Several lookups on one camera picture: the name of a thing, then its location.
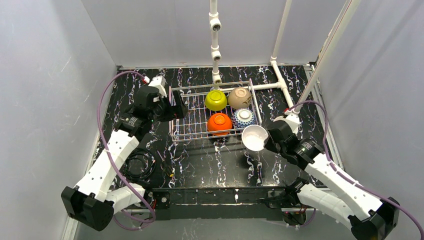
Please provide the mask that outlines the beige floral bowl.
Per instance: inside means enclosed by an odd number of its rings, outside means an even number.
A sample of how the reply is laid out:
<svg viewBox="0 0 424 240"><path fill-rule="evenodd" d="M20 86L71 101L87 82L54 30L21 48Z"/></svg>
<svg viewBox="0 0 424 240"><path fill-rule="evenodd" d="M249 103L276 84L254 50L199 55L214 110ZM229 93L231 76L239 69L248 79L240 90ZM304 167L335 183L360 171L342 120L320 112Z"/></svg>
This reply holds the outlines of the beige floral bowl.
<svg viewBox="0 0 424 240"><path fill-rule="evenodd" d="M228 104L236 110L248 108L251 104L251 100L252 97L250 92L244 87L234 88L227 98Z"/></svg>

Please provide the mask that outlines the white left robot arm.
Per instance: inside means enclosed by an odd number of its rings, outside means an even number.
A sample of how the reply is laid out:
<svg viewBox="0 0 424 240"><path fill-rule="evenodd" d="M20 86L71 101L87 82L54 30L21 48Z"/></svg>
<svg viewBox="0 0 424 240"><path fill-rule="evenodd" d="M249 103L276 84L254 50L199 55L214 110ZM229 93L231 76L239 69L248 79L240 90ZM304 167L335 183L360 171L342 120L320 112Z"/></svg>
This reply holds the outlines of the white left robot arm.
<svg viewBox="0 0 424 240"><path fill-rule="evenodd" d="M119 115L114 131L104 149L74 187L65 187L61 199L68 216L96 230L104 230L114 215L127 207L143 202L152 218L156 214L144 199L145 188L130 183L120 173L120 168L140 141L152 129L154 122L183 119L188 112L181 94L173 90L142 86L134 96L134 102Z"/></svg>

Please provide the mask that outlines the blue patterned bowl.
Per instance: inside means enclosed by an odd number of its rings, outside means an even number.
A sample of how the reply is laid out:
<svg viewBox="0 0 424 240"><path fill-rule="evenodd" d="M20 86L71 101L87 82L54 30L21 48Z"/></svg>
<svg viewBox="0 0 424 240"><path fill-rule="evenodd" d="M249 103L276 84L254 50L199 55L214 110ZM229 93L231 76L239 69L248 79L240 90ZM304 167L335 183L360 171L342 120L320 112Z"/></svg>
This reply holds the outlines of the blue patterned bowl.
<svg viewBox="0 0 424 240"><path fill-rule="evenodd" d="M233 127L235 129L243 129L250 125L256 125L256 117L248 108L240 108L236 110L231 117Z"/></svg>

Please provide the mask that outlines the yellow-green bowl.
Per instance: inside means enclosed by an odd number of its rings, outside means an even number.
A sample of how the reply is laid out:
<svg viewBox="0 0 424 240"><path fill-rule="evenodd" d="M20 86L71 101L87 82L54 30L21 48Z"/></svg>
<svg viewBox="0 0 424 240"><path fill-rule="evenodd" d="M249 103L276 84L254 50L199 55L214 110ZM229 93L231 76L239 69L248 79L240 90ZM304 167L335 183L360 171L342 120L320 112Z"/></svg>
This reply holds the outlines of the yellow-green bowl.
<svg viewBox="0 0 424 240"><path fill-rule="evenodd" d="M227 97L224 92L220 90L211 90L205 97L205 107L211 111L221 111L227 104Z"/></svg>

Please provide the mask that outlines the orange bowl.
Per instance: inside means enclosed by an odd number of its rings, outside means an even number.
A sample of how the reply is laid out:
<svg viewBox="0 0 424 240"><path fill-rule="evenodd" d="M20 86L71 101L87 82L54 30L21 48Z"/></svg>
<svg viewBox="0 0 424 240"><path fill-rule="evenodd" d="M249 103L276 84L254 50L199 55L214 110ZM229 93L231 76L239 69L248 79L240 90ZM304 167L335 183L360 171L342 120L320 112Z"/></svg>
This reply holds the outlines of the orange bowl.
<svg viewBox="0 0 424 240"><path fill-rule="evenodd" d="M209 132L231 130L233 123L230 117L224 113L215 113L207 121L207 130Z"/></svg>

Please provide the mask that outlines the white bowl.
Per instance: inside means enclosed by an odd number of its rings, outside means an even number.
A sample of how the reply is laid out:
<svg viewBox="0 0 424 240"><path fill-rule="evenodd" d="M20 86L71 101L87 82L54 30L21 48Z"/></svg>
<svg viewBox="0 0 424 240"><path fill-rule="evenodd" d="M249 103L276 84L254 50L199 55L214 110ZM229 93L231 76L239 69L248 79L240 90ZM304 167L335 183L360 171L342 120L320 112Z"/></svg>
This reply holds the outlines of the white bowl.
<svg viewBox="0 0 424 240"><path fill-rule="evenodd" d="M241 135L244 146L254 152L264 150L268 138L268 131L262 126L256 124L247 126Z"/></svg>

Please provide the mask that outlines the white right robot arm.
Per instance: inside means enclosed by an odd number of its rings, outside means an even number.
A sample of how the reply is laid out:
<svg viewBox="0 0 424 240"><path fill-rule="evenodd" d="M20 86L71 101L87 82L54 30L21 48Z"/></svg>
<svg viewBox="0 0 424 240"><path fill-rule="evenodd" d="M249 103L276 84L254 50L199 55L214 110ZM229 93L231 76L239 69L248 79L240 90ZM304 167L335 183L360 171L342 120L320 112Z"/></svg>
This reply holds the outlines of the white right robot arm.
<svg viewBox="0 0 424 240"><path fill-rule="evenodd" d="M299 139L283 120L272 122L265 129L267 150L280 154L332 191L324 192L298 177L278 199L319 209L350 229L357 240L384 240L396 227L399 209L362 190L352 177L342 178L342 169L332 167L323 148L313 139Z"/></svg>

